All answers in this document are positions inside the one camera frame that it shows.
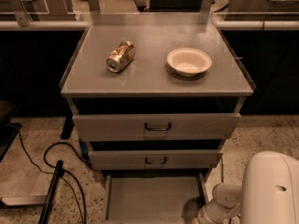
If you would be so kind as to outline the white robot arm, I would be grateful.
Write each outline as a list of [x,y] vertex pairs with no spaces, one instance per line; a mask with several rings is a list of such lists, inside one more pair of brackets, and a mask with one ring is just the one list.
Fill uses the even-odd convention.
[[240,186],[220,183],[192,224],[299,224],[299,160],[274,151],[255,154]]

